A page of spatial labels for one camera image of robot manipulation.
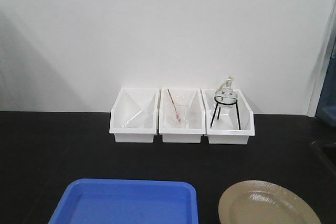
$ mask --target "plate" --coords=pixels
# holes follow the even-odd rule
[[[230,186],[219,200],[218,213],[221,224],[321,224],[299,196],[259,180]]]

